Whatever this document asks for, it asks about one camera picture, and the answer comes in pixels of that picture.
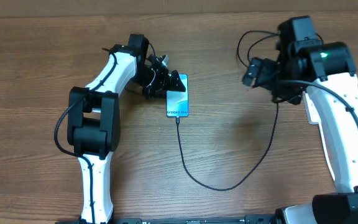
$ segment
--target cable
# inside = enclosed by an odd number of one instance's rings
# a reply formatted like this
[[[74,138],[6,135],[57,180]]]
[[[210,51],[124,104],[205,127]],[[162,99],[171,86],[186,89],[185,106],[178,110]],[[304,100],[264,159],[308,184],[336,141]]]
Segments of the cable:
[[[271,36],[271,35],[274,35],[274,36],[278,35],[278,34],[276,34],[276,33],[274,33],[274,32],[265,31],[265,30],[249,30],[249,31],[245,32],[245,33],[241,36],[241,38],[240,38],[240,40],[239,40],[239,43],[238,43],[238,45],[237,45],[236,55],[237,55],[237,58],[240,60],[240,62],[241,62],[245,67],[247,67],[247,68],[248,68],[248,65],[246,65],[246,64],[244,63],[244,61],[242,61],[242,59],[241,59],[241,57],[240,57],[240,44],[241,44],[242,39],[243,39],[247,34],[252,33],[252,32],[263,33],[263,34],[270,34],[269,36]]]
[[[149,45],[150,45],[150,47],[151,47],[152,50],[153,50],[154,57],[157,57],[156,54],[155,54],[155,50],[154,50],[154,47],[153,47],[152,43],[149,42]]]
[[[146,86],[146,87],[149,87],[150,85],[152,85],[152,83],[154,82],[154,80],[155,80],[155,76],[156,76],[156,73],[155,73],[155,71],[154,71],[154,69],[152,69],[151,68],[151,71],[153,71],[154,72],[154,76],[153,76],[153,79],[152,79],[152,81]]]
[[[258,83],[256,85],[253,86],[253,88],[261,86],[261,85],[267,85],[267,84],[272,84],[271,82],[263,82],[263,83]],[[350,112],[350,114],[352,115],[354,122],[357,126],[358,129],[358,117],[356,115],[356,112],[354,111],[354,108],[341,96],[339,96],[337,93],[335,93],[334,91],[330,90],[329,88],[322,86],[320,84],[317,83],[312,83],[312,82],[306,82],[306,81],[301,81],[301,80],[279,80],[277,82],[275,82],[274,84],[276,85],[306,85],[306,86],[313,86],[316,88],[319,88],[321,90],[324,90],[326,92],[328,92],[329,94],[331,94],[333,97],[337,98],[346,108],[347,112]]]
[[[318,38],[321,40],[321,42],[322,42],[323,45],[324,45],[324,40],[323,40],[323,38],[322,38],[318,33],[316,33],[316,35],[318,36]]]
[[[178,143],[179,143],[179,150],[180,150],[180,156],[181,156],[181,163],[183,164],[183,168],[185,169],[187,175],[188,175],[191,179],[193,179],[197,184],[200,184],[201,186],[206,187],[207,189],[210,189],[210,190],[215,190],[215,191],[223,192],[223,191],[228,191],[228,190],[235,189],[236,187],[240,186],[240,185],[243,183],[243,181],[245,181],[246,178],[248,178],[248,176],[250,176],[251,173],[252,173],[253,171],[255,171],[256,168],[258,168],[259,164],[263,161],[263,159],[264,159],[265,156],[267,155],[267,153],[268,153],[268,151],[269,151],[269,149],[270,149],[270,147],[271,147],[271,145],[272,145],[273,136],[274,136],[274,131],[275,131],[275,128],[276,128],[277,118],[278,118],[278,103],[276,104],[276,106],[277,106],[277,110],[276,110],[276,117],[275,117],[275,119],[274,119],[274,124],[273,124],[273,129],[272,129],[272,135],[271,135],[271,137],[270,137],[270,142],[269,142],[269,144],[268,144],[268,146],[267,146],[267,149],[266,149],[265,153],[263,154],[262,158],[260,158],[259,162],[256,163],[256,165],[254,166],[254,168],[252,168],[252,170],[251,170],[238,184],[236,184],[236,185],[234,185],[234,186],[232,186],[232,187],[226,188],[226,189],[217,189],[217,188],[214,188],[214,187],[210,187],[210,186],[208,186],[208,185],[205,185],[205,184],[201,183],[200,181],[198,181],[197,179],[195,179],[195,178],[190,174],[190,172],[188,171],[188,169],[187,169],[187,167],[186,167],[185,159],[184,159],[184,157],[183,157],[183,150],[182,150],[182,148],[181,148],[180,135],[179,135],[180,118],[177,117],[177,118],[176,118],[176,124],[177,124]]]
[[[90,203],[90,207],[91,207],[91,213],[92,213],[92,224],[95,224],[95,217],[94,217],[94,201],[93,201],[93,173],[92,173],[92,164],[90,162],[89,159],[87,159],[85,156],[83,155],[80,155],[80,154],[77,154],[77,153],[74,153],[74,152],[70,152],[70,151],[67,151],[66,149],[63,148],[63,146],[60,144],[59,142],[59,139],[58,139],[58,132],[59,132],[59,127],[60,125],[62,124],[64,118],[67,116],[67,114],[70,112],[71,109],[74,108],[74,106],[76,106],[79,102],[83,101],[90,93],[96,91],[99,87],[101,87],[104,82],[110,77],[110,75],[112,74],[112,72],[114,71],[114,69],[116,68],[117,66],[117,57],[115,54],[112,54],[112,53],[109,53],[112,55],[112,57],[114,58],[114,64],[112,65],[110,71],[106,74],[106,76],[92,89],[90,89],[90,91],[81,99],[77,100],[76,102],[74,102],[72,105],[70,105],[63,113],[62,115],[60,116],[59,120],[57,121],[56,123],[56,126],[55,126],[55,132],[53,134],[53,139],[55,140],[55,144],[56,146],[58,147],[58,149],[65,153],[65,154],[68,154],[68,155],[71,155],[71,156],[75,156],[75,157],[78,157],[78,158],[81,158],[83,159],[87,165],[88,165],[88,169],[89,169],[89,182],[90,182],[90,187],[89,187],[89,199],[91,200],[91,203]]]
[[[266,37],[264,37],[264,38],[262,38],[262,39],[256,41],[255,43],[253,43],[253,44],[248,48],[248,52],[247,52],[248,62],[251,62],[250,59],[249,59],[249,52],[251,51],[251,49],[252,49],[255,45],[257,45],[259,42],[261,42],[261,41],[263,41],[263,40],[265,40],[265,39],[269,39],[269,38],[271,38],[271,37],[276,37],[276,36],[278,36],[278,34],[268,35],[268,36],[266,36]]]

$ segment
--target table surface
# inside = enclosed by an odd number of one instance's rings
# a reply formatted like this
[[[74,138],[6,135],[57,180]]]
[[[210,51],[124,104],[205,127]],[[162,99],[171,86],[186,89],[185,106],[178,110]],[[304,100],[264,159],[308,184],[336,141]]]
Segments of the table surface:
[[[171,69],[189,76],[190,116],[180,129],[190,172],[213,187],[236,184],[265,152],[275,116],[267,91],[241,83],[237,42],[247,30],[274,31],[304,14],[326,42],[345,42],[358,68],[358,11],[0,19],[0,223],[80,216],[79,163],[55,147],[53,129],[70,89],[85,86],[105,66],[101,47],[126,44],[131,33],[145,34],[157,54],[170,56]],[[241,55],[261,37],[245,38]],[[260,43],[252,55],[275,58],[275,41]],[[121,141],[111,167],[118,218],[272,213],[334,191],[318,127],[308,124],[303,105],[280,105],[269,153],[228,192],[202,188],[186,175],[165,100],[124,92],[120,111]],[[66,124],[60,139],[69,147],[65,130]]]

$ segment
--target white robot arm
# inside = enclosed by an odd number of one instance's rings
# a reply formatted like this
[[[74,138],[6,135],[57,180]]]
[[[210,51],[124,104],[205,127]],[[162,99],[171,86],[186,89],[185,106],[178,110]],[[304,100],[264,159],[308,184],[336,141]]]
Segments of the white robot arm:
[[[350,50],[340,42],[323,44],[308,16],[280,24],[278,35],[277,61],[253,58],[244,84],[255,79],[254,87],[270,90],[276,103],[300,104],[307,92],[308,119],[321,123],[337,194],[278,209],[272,223],[358,223],[358,79]]]
[[[112,223],[114,207],[110,196],[110,164],[120,136],[119,96],[129,81],[143,87],[147,98],[165,97],[167,90],[185,91],[177,71],[168,72],[168,56],[154,54],[145,64],[149,41],[143,35],[132,34],[129,43],[115,45],[102,72],[86,88],[74,87],[70,92],[67,138],[74,145],[83,176],[84,204],[81,219],[70,223]],[[85,118],[83,113],[100,113],[100,119]]]

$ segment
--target wire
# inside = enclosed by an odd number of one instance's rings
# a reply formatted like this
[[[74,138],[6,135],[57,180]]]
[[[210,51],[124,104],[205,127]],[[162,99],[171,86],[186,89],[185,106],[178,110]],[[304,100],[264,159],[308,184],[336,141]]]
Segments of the wire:
[[[205,187],[205,188],[207,188],[207,189],[210,189],[210,190],[215,190],[215,191],[223,192],[223,191],[228,191],[228,190],[235,189],[236,187],[240,186],[240,185],[243,183],[243,181],[245,181],[246,178],[248,178],[248,176],[250,176],[251,173],[252,173],[253,171],[255,171],[256,168],[258,168],[259,164],[263,161],[263,159],[264,159],[265,156],[267,155],[267,153],[268,153],[268,151],[269,151],[269,149],[270,149],[270,147],[271,147],[271,145],[272,145],[273,136],[274,136],[274,131],[275,131],[275,128],[276,128],[277,118],[278,118],[278,103],[276,104],[276,106],[277,106],[277,110],[276,110],[276,117],[275,117],[275,119],[274,119],[274,124],[273,124],[273,129],[272,129],[272,135],[271,135],[271,137],[270,137],[270,142],[269,142],[269,144],[268,144],[268,146],[267,146],[267,149],[266,149],[265,153],[263,154],[262,158],[260,158],[259,162],[256,163],[256,165],[254,166],[254,168],[252,168],[252,170],[251,170],[238,184],[236,184],[236,185],[234,185],[234,186],[232,186],[232,187],[226,188],[226,189],[217,189],[217,188],[214,188],[214,187],[210,187],[210,186],[208,186],[208,185],[205,185],[205,184],[201,183],[200,181],[198,181],[197,179],[195,179],[195,178],[190,174],[189,170],[188,170],[187,167],[186,167],[185,159],[184,159],[184,157],[183,157],[183,150],[182,150],[182,148],[181,148],[180,135],[179,135],[180,118],[177,117],[177,118],[176,118],[176,124],[177,124],[178,143],[179,143],[179,150],[180,150],[180,156],[181,156],[181,163],[183,164],[183,168],[185,169],[187,175],[188,175],[191,179],[193,179],[197,184],[200,184],[201,186],[203,186],[203,187]]]
[[[238,45],[237,45],[236,55],[237,55],[237,58],[240,60],[240,62],[241,62],[245,67],[247,67],[247,68],[248,68],[248,65],[246,65],[246,64],[244,63],[244,61],[241,59],[241,57],[240,57],[240,44],[241,44],[242,39],[243,39],[247,34],[252,33],[252,32],[263,33],[263,34],[270,34],[269,36],[271,36],[271,35],[274,35],[274,36],[278,35],[278,34],[276,34],[276,33],[274,33],[274,32],[265,31],[265,30],[249,30],[249,31],[243,33],[243,35],[241,36],[241,38],[240,38],[240,40],[239,40],[239,43],[238,43]]]
[[[112,55],[112,57],[114,58],[114,64],[112,65],[110,71],[106,74],[106,76],[92,89],[90,89],[90,91],[81,99],[77,100],[76,102],[74,102],[72,105],[70,105],[60,116],[59,120],[56,123],[55,126],[55,132],[53,134],[53,139],[55,140],[55,144],[58,147],[58,149],[60,151],[62,151],[65,154],[71,155],[71,156],[75,156],[78,158],[83,159],[87,165],[88,165],[88,169],[89,169],[89,182],[90,182],[90,187],[89,187],[89,199],[91,200],[90,203],[90,207],[91,207],[91,213],[92,213],[92,224],[95,224],[95,217],[94,217],[94,201],[93,201],[93,172],[92,172],[92,167],[93,165],[91,164],[90,160],[87,159],[85,156],[81,155],[81,154],[77,154],[74,152],[70,152],[67,151],[66,149],[63,148],[63,146],[60,144],[59,139],[58,139],[58,132],[59,132],[59,127],[62,124],[64,118],[67,116],[67,114],[70,112],[70,110],[72,110],[74,108],[74,106],[76,106],[79,102],[83,101],[90,93],[96,91],[99,87],[103,86],[104,82],[110,77],[110,75],[112,74],[112,72],[114,71],[114,69],[117,66],[117,57],[115,54],[109,53]]]
[[[154,47],[153,47],[152,43],[149,42],[149,45],[150,45],[150,47],[151,47],[152,50],[153,50],[154,57],[157,57],[156,54],[155,54],[155,50],[154,50]]]
[[[268,36],[266,36],[266,37],[264,37],[264,38],[262,38],[262,39],[256,41],[255,43],[253,43],[253,44],[248,48],[248,52],[247,52],[248,62],[251,62],[250,59],[249,59],[249,52],[251,51],[251,49],[252,49],[255,45],[257,45],[259,42],[261,42],[261,41],[263,41],[263,40],[265,40],[265,39],[269,39],[269,38],[276,37],[276,36],[278,36],[278,34],[268,35]]]
[[[154,76],[153,76],[152,81],[151,81],[146,87],[149,87],[150,85],[152,85],[152,83],[153,83],[154,80],[155,80],[156,73],[155,73],[154,69],[151,68],[151,70],[154,72]]]
[[[316,35],[318,36],[318,38],[321,40],[321,42],[322,42],[323,45],[324,45],[324,40],[323,40],[323,38],[322,38],[318,33],[316,33]]]
[[[253,88],[261,86],[261,85],[267,85],[267,84],[272,84],[272,82],[263,82],[263,83],[258,83],[256,85],[253,86]],[[326,92],[328,92],[329,94],[331,94],[333,97],[337,98],[345,107],[346,107],[346,111],[350,112],[350,114],[352,115],[354,122],[357,126],[358,129],[358,117],[356,115],[356,112],[354,111],[354,108],[341,96],[339,96],[336,92],[330,90],[329,88],[322,86],[320,84],[317,83],[312,83],[312,82],[306,82],[306,81],[301,81],[301,80],[279,80],[277,82],[275,82],[274,84],[276,85],[306,85],[306,86],[313,86],[316,88],[319,88],[321,90],[324,90]]]

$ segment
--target smartphone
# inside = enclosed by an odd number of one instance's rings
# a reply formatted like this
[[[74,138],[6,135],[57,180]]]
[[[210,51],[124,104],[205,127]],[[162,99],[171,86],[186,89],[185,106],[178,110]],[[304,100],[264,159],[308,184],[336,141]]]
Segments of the smartphone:
[[[189,116],[189,88],[186,74],[179,74],[181,82],[186,91],[167,91],[167,116],[187,117]]]

